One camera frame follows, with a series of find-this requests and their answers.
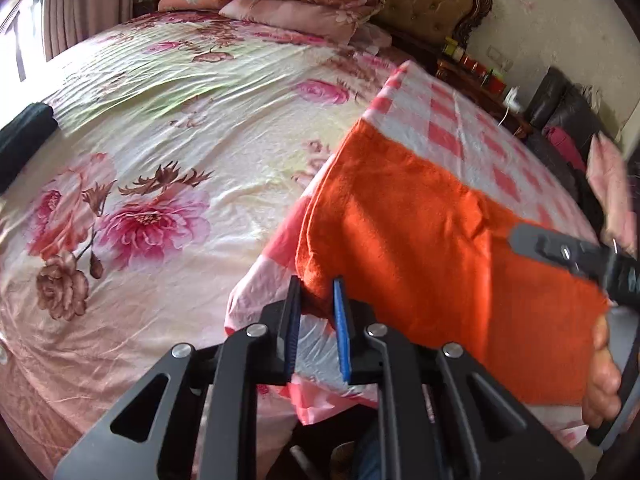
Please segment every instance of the triangular cutout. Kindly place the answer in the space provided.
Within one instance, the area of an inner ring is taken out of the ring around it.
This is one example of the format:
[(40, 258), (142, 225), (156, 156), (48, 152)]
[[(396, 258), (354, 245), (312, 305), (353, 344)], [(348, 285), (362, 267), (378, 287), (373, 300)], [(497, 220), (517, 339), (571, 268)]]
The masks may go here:
[(164, 374), (151, 379), (111, 423), (111, 432), (135, 442), (145, 442), (168, 382), (169, 377)]
[(523, 418), (482, 376), (473, 373), (469, 375), (466, 382), (490, 442), (500, 442), (526, 429), (527, 423)]

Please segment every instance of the wooden nightstand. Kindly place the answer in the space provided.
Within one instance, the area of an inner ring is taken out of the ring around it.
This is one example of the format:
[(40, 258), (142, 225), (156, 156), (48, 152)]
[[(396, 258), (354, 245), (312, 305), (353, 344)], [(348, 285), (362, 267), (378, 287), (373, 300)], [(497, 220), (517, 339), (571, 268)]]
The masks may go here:
[[(481, 107), (482, 110), (491, 115), (497, 123), (502, 120), (504, 114), (507, 112), (507, 108), (502, 104), (501, 99), (481, 87), (477, 77), (467, 73), (466, 70), (449, 61), (444, 59), (438, 60), (436, 77), (445, 81), (448, 85)], [(533, 126), (527, 123), (520, 114), (515, 114), (510, 110), (502, 126), (507, 128), (507, 130), (519, 139), (526, 139), (533, 131)]]

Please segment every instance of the human hand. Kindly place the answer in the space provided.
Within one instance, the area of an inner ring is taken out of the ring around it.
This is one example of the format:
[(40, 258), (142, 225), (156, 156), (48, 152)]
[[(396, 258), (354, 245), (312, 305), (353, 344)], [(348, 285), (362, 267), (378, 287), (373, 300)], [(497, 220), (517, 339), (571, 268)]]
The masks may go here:
[[(609, 325), (604, 316), (600, 316), (593, 326), (593, 350), (587, 390), (582, 400), (582, 420), (592, 428), (599, 428), (604, 420), (616, 418), (621, 408), (618, 389), (622, 372), (609, 352)], [(640, 404), (629, 416), (627, 427), (636, 417), (639, 408)]]

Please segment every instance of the wall outlet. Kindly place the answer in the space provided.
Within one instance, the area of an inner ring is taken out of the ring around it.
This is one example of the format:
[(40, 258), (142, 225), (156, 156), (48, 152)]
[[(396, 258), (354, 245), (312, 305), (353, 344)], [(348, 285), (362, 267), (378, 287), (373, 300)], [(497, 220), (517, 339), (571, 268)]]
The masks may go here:
[(489, 45), (489, 48), (486, 50), (486, 55), (497, 65), (497, 67), (503, 73), (508, 72), (513, 67), (513, 61), (506, 57), (493, 45)]

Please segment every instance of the pink and white checkered fabric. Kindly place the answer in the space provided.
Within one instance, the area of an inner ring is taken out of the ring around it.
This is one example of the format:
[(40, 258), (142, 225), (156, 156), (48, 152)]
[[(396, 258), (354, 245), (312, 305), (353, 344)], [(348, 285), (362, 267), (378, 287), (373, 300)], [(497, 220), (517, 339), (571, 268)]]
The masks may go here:
[[(571, 196), (519, 140), (416, 64), (407, 62), (394, 72), (363, 118), (389, 139), (445, 168), (517, 216), (596, 241)], [(289, 279), (296, 272), (296, 248), (306, 207), (333, 160), (332, 156), (322, 167), (232, 292), (225, 319), (228, 332), (257, 321), (265, 304), (286, 295)], [(327, 320), (302, 316), (294, 379), (284, 388), (271, 387), (271, 393), (289, 397), (305, 424), (319, 422), (356, 402), (374, 404), (374, 386), (344, 383), (337, 355), (335, 332)], [(556, 431), (574, 428), (580, 421), (579, 407), (537, 407), (535, 413)], [(574, 429), (558, 435), (563, 440), (581, 439)]]

